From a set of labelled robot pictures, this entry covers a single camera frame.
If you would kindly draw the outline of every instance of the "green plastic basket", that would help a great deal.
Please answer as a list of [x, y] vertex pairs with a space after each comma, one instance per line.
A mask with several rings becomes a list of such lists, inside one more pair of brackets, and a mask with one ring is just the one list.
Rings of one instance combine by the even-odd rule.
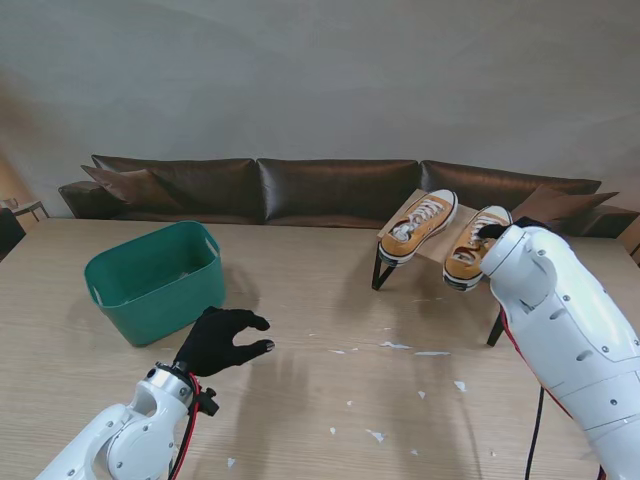
[[120, 333], [148, 345], [225, 299], [220, 248], [198, 222], [179, 222], [93, 258], [89, 293]]

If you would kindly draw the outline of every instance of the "sofa backrest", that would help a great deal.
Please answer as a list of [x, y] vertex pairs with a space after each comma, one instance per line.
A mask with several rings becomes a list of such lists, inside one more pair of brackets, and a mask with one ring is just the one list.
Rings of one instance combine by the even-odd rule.
[[264, 215], [256, 163], [225, 160], [138, 160], [92, 155], [98, 168], [114, 172], [146, 169], [188, 213], [237, 215], [260, 222]]
[[376, 227], [402, 206], [420, 180], [414, 160], [261, 158], [258, 166], [265, 220], [278, 225], [320, 221], [323, 226]]
[[513, 210], [540, 185], [571, 194], [590, 194], [595, 193], [602, 183], [596, 180], [543, 177], [433, 160], [424, 160], [421, 167], [423, 190], [453, 190], [462, 205], [476, 210], [488, 205], [500, 205]]

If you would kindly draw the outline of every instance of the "orange canvas sneaker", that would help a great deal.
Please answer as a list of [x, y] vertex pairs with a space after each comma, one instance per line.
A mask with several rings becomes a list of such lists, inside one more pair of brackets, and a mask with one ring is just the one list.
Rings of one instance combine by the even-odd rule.
[[471, 219], [444, 262], [444, 283], [462, 292], [478, 284], [483, 275], [480, 263], [495, 243], [495, 240], [484, 241], [479, 238], [478, 232], [485, 225], [492, 224], [510, 225], [511, 214], [503, 207], [494, 205], [480, 210]]
[[458, 197], [450, 190], [422, 196], [382, 237], [378, 247], [380, 258], [394, 267], [407, 263], [425, 241], [447, 228], [457, 209]]

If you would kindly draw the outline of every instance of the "gloved robot hand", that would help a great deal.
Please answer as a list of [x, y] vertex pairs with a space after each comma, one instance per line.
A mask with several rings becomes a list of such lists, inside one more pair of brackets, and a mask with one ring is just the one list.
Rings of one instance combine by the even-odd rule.
[[207, 308], [196, 320], [178, 351], [175, 363], [198, 377], [209, 377], [225, 368], [242, 365], [275, 347], [271, 340], [236, 346], [233, 338], [245, 328], [269, 330], [269, 322], [251, 310]]
[[[534, 220], [532, 218], [529, 217], [522, 217], [519, 218], [518, 220], [516, 220], [515, 222], [513, 222], [511, 225], [516, 225], [518, 227], [524, 228], [524, 227], [541, 227], [544, 228], [546, 230], [549, 230], [549, 227], [547, 225], [545, 225], [542, 222], [539, 222], [537, 220]], [[502, 226], [502, 225], [498, 225], [498, 224], [493, 224], [493, 225], [485, 225], [484, 227], [482, 227], [480, 229], [480, 231], [478, 232], [478, 237], [480, 238], [484, 238], [484, 239], [489, 239], [489, 238], [500, 238], [500, 236], [511, 226], [511, 225], [507, 225]]]

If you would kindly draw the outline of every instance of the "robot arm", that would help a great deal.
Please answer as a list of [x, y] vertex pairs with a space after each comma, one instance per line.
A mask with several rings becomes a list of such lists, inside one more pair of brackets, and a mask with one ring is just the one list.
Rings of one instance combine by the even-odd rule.
[[176, 424], [188, 413], [190, 423], [195, 420], [198, 407], [210, 416], [218, 410], [211, 399], [215, 392], [199, 393], [194, 375], [242, 365], [275, 347], [271, 340], [234, 345], [234, 336], [247, 327], [266, 331], [269, 323], [249, 310], [207, 308], [174, 364], [156, 363], [138, 382], [129, 405], [113, 405], [95, 417], [36, 480], [96, 480], [95, 464], [115, 480], [160, 478], [171, 464]]
[[608, 478], [640, 478], [640, 341], [559, 236], [509, 227], [482, 271], [543, 387], [584, 430]]
[[36, 480], [95, 480], [95, 462], [117, 480], [159, 478], [169, 469], [173, 432], [192, 398], [191, 383], [178, 369], [156, 364], [129, 405], [95, 417]]

